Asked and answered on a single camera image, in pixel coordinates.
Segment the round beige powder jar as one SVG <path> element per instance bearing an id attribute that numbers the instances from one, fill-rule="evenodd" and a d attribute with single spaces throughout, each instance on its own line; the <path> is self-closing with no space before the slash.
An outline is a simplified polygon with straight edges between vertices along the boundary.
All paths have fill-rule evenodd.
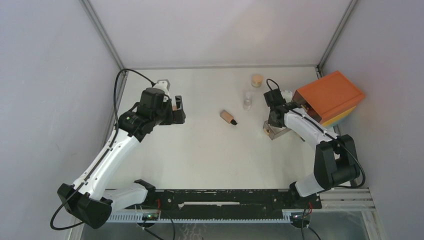
<path id="1" fill-rule="evenodd" d="M 259 88 L 262 86 L 262 83 L 264 81 L 264 77 L 261 74 L 253 74 L 251 76 L 251 85 L 254 88 Z"/>

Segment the clear small bottle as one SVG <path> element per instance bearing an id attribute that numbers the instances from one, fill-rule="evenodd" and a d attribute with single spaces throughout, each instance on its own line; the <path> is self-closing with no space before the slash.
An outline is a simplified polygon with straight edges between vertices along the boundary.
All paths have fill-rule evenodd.
<path id="1" fill-rule="evenodd" d="M 243 99 L 243 109 L 249 111 L 252 107 L 253 96 L 251 92 L 246 92 Z"/>

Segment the orange clear drawer organizer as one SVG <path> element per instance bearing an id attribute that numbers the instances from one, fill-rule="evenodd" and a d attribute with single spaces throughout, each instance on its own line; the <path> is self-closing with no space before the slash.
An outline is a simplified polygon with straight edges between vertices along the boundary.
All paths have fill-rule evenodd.
<path id="1" fill-rule="evenodd" d="M 269 91 L 274 89 L 280 90 L 285 99 L 284 91 L 279 86 L 270 88 Z M 285 100 L 293 103 L 293 110 L 302 109 L 304 114 L 326 130 L 348 116 L 365 96 L 340 71 L 334 71 L 298 88 Z"/>

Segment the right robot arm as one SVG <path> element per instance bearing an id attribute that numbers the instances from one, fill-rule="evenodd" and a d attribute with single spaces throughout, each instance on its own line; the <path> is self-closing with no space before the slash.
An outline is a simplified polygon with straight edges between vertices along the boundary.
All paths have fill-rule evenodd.
<path id="1" fill-rule="evenodd" d="M 313 172 L 294 182 L 289 203 L 302 208 L 309 196 L 336 188 L 358 178 L 363 171 L 356 152 L 354 139 L 324 129 L 302 109 L 284 114 L 287 128 L 300 135 L 314 150 Z"/>

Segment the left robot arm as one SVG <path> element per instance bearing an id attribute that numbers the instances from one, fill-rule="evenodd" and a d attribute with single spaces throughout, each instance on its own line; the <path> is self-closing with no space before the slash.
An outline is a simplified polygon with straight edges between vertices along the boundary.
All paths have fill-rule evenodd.
<path id="1" fill-rule="evenodd" d="M 131 207 L 139 222 L 276 222 L 288 221 L 292 206 L 286 191 L 277 189 L 158 190 L 138 179 L 124 188 L 107 185 L 129 153 L 156 126 L 183 124 L 181 96 L 169 96 L 165 87 L 149 87 L 124 112 L 117 128 L 91 165 L 72 184 L 62 184 L 62 207 L 81 224 L 103 226 L 115 212 Z"/>

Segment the beige foundation tube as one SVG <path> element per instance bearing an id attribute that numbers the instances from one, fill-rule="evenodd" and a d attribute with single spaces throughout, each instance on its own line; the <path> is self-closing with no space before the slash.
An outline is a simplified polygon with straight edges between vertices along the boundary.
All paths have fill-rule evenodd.
<path id="1" fill-rule="evenodd" d="M 236 126 L 238 124 L 237 121 L 234 119 L 234 117 L 230 113 L 228 113 L 226 110 L 222 110 L 219 115 L 228 124 L 231 124 L 233 126 Z"/>

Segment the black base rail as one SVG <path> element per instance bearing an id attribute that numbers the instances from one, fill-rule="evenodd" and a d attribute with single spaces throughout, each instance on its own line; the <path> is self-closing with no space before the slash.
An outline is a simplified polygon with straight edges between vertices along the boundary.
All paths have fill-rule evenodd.
<path id="1" fill-rule="evenodd" d="M 287 189 L 156 189 L 135 210 L 162 211 L 173 220 L 277 220 L 283 211 L 321 209 L 317 195 L 295 199 Z"/>

